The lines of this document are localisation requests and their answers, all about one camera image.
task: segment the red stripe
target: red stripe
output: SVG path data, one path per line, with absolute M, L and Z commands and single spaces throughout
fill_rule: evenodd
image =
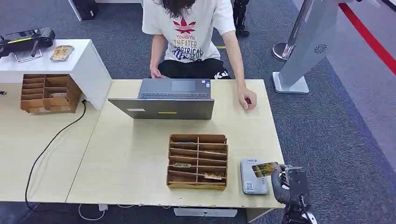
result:
M 378 42 L 378 40 L 370 33 L 370 31 L 363 25 L 355 13 L 346 3 L 340 3 L 339 7 L 344 12 L 346 17 L 360 33 L 363 39 L 378 55 L 378 57 L 388 66 L 388 68 L 396 75 L 396 60 L 393 56 Z

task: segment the yellow line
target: yellow line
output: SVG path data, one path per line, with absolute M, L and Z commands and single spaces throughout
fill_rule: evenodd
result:
M 10 41 L 8 43 L 16 43 L 16 42 L 21 42 L 21 41 L 27 41 L 27 40 L 30 40 L 30 39 L 32 39 L 32 38 L 29 37 L 29 38 L 25 38 L 25 39 L 19 39 L 19 40 L 16 40 L 16 41 Z

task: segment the cardboard organizer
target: cardboard organizer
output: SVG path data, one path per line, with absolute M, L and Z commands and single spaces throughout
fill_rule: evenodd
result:
M 21 110 L 28 113 L 75 113 L 81 90 L 68 74 L 25 74 Z
M 224 135 L 173 134 L 168 157 L 169 188 L 226 188 L 228 145 Z

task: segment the hand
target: hand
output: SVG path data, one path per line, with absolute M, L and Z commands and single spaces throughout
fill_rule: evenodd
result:
M 243 109 L 250 110 L 256 107 L 257 95 L 246 87 L 238 89 L 238 100 Z
M 151 72 L 151 78 L 162 78 L 162 75 L 157 67 L 150 66 L 150 72 Z

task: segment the card reader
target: card reader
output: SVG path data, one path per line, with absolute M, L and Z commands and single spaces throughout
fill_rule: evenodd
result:
M 264 195 L 268 194 L 268 185 L 263 178 L 257 178 L 252 166 L 264 162 L 257 159 L 245 159 L 240 162 L 240 175 L 242 177 L 242 189 L 245 194 Z

